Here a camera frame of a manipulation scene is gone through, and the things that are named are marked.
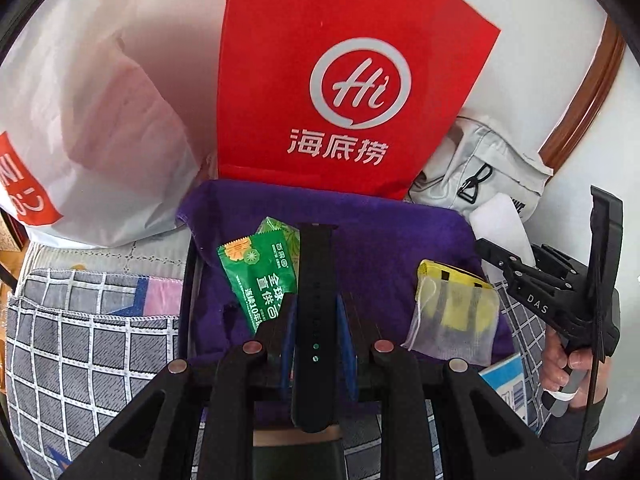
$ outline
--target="metal screw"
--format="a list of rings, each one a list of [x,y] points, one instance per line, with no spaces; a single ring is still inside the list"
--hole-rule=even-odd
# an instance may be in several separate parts
[[[375,343],[373,343],[373,348],[381,354],[387,354],[394,349],[394,344],[387,339],[378,339]]]
[[[181,374],[187,369],[187,361],[184,359],[174,359],[169,363],[168,368],[172,374]]]
[[[242,351],[245,354],[257,354],[260,350],[262,350],[262,344],[259,341],[247,341],[242,345]]]
[[[469,368],[469,365],[466,364],[464,359],[455,358],[449,361],[449,368],[451,368],[454,372],[462,373],[466,372]]]

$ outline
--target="person's arm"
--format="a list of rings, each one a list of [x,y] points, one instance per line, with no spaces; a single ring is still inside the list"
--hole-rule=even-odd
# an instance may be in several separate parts
[[[580,383],[575,397],[569,402],[567,412],[561,417],[552,416],[542,430],[542,434],[540,434],[540,439],[571,475],[575,473],[576,456],[580,444],[580,433],[584,422],[589,391],[592,357],[593,355],[589,349],[575,351],[569,356],[568,363],[573,370],[585,370],[588,373]],[[567,357],[564,354],[558,334],[551,327],[546,328],[545,350],[542,354],[542,362],[540,383],[543,388],[556,392],[561,386],[567,384],[569,375],[563,370],[567,365]],[[585,426],[586,440],[580,454],[580,470],[584,470],[587,465],[589,447],[598,430],[600,413],[607,395],[610,364],[610,359],[607,358],[606,362],[598,367],[598,381],[596,383],[593,406],[590,409],[589,418]]]

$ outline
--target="pink fabric patch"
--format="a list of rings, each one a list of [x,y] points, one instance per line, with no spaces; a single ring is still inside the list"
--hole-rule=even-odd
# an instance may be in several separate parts
[[[146,289],[145,316],[178,316],[182,282],[162,278],[149,278]]]

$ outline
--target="white circle logo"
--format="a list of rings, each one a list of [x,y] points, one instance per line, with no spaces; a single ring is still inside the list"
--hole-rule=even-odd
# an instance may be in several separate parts
[[[380,107],[383,108],[384,111],[379,115],[363,120],[359,123],[355,122],[353,119],[344,117],[333,110],[327,104],[327,99],[322,91],[322,83],[324,82],[324,77],[328,68],[345,54],[357,51],[375,52],[385,57],[396,68],[400,79],[398,85],[398,96],[391,106],[384,107],[385,91],[391,76],[384,75],[383,68],[379,68],[371,74],[366,81],[358,81],[358,78],[362,73],[372,65],[373,62],[371,57],[363,57],[362,63],[359,66],[353,67],[354,70],[351,72],[350,76],[348,76],[344,81],[335,82],[331,86],[332,90],[337,91],[333,101],[334,107],[338,107],[342,104],[350,89],[357,88],[359,90],[351,102],[351,106],[353,108],[366,106],[372,111]],[[309,80],[311,101],[318,113],[331,124],[335,124],[335,126],[340,126],[341,128],[346,128],[348,130],[365,130],[366,128],[373,128],[374,126],[386,123],[401,110],[409,97],[410,91],[411,71],[409,70],[409,65],[407,64],[406,59],[402,54],[400,54],[398,49],[385,41],[376,40],[375,38],[351,38],[350,40],[345,40],[332,46],[320,57]]]

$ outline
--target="purple cloth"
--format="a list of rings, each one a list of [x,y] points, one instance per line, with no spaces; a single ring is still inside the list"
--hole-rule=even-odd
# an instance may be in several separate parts
[[[457,212],[396,200],[237,180],[204,182],[178,211],[206,262],[191,333],[198,357],[218,359],[251,335],[231,290],[217,248],[255,233],[271,216],[290,225],[335,224],[338,285],[352,292],[358,310],[384,338],[404,342],[414,314],[416,270],[423,259],[482,276],[471,227]],[[492,362],[514,353],[502,315]]]

